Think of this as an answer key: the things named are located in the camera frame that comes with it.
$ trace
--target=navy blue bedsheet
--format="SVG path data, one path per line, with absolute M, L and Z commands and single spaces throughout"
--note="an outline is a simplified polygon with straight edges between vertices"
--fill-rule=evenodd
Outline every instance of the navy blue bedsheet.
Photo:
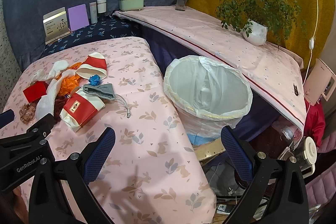
M 66 48 L 119 37 L 142 37 L 142 33 L 137 23 L 116 16 L 109 16 L 106 21 L 78 29 L 70 35 L 46 45 L 41 58 Z

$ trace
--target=trash can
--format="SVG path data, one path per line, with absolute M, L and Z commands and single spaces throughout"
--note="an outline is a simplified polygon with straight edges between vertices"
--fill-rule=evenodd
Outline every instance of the trash can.
M 252 104 L 252 91 L 243 74 L 204 56 L 173 60 L 164 77 L 164 92 L 195 145 L 219 138 L 226 125 L 235 128 Z

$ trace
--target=white lid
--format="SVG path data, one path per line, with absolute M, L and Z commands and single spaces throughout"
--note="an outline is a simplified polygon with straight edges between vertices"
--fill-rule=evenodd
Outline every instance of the white lid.
M 303 155 L 304 159 L 307 161 L 309 165 L 313 165 L 316 163 L 317 158 L 316 145 L 314 143 L 314 140 L 310 137 L 307 137 L 304 141 Z
M 97 3 L 105 3 L 106 0 L 97 0 Z

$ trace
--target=purple notebook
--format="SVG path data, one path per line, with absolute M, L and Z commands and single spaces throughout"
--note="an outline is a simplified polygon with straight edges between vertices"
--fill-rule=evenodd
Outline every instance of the purple notebook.
M 85 4 L 69 8 L 68 15 L 72 32 L 89 25 Z

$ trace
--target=pink tablecloth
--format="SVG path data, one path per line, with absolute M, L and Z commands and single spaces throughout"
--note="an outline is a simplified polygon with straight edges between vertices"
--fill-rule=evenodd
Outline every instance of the pink tablecloth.
M 108 64 L 108 77 L 115 92 L 131 108 L 109 103 L 86 126 L 74 133 L 63 121 L 47 137 L 56 160 L 81 152 L 96 140 L 106 127 L 116 133 L 116 143 L 98 179 L 90 189 L 106 213 L 119 223 L 211 223 L 215 195 L 209 188 L 173 104 L 163 92 L 163 79 L 147 42 L 125 37 L 93 42 L 70 48 L 31 64 L 16 84 L 5 110 L 13 109 L 15 120 L 0 130 L 0 137 L 21 134 L 24 125 L 18 115 L 26 103 L 22 93 L 35 71 L 49 71 L 57 60 L 84 61 L 92 52 L 102 53 Z M 32 179 L 22 184 L 28 204 Z M 70 205 L 83 221 L 78 208 Z

